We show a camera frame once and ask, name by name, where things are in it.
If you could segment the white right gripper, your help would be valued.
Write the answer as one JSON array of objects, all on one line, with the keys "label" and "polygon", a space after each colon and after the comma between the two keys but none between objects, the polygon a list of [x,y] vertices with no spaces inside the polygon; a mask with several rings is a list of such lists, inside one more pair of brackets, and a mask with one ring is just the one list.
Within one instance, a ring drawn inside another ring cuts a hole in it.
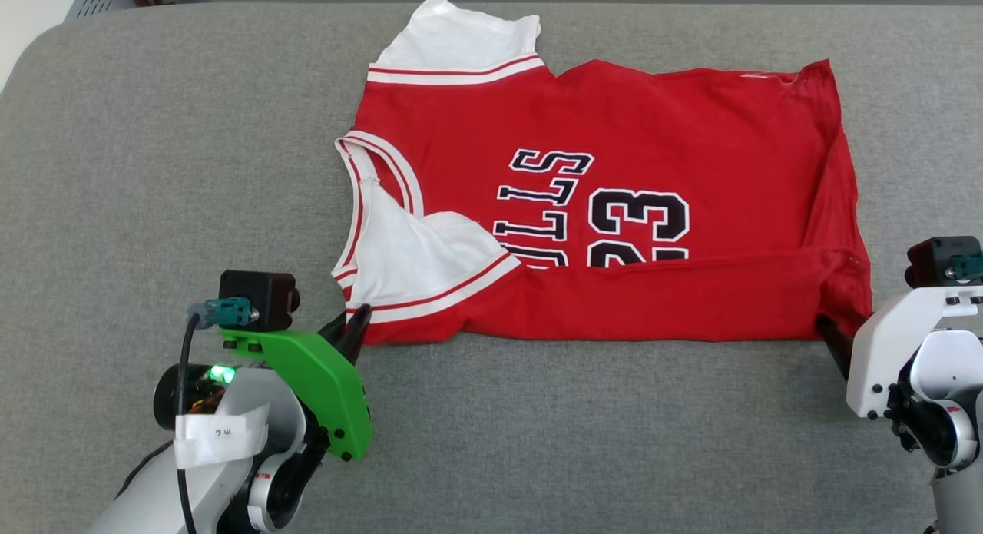
[{"label": "white right gripper", "polygon": [[846,403],[857,417],[888,407],[888,385],[944,318],[972,317],[981,304],[981,286],[923,287],[888,300],[851,338],[819,314],[815,328],[842,378]]}]

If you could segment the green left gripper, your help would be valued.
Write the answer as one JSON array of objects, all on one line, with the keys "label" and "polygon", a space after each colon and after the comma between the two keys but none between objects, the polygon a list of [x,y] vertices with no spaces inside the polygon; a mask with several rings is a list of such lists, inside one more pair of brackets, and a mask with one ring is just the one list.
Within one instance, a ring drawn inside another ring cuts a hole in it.
[{"label": "green left gripper", "polygon": [[[362,459],[372,442],[364,384],[356,365],[371,324],[372,307],[362,304],[347,321],[340,313],[319,331],[253,332],[221,328],[231,351],[266,362],[329,436],[329,453]],[[337,350],[344,350],[344,356]]]}]

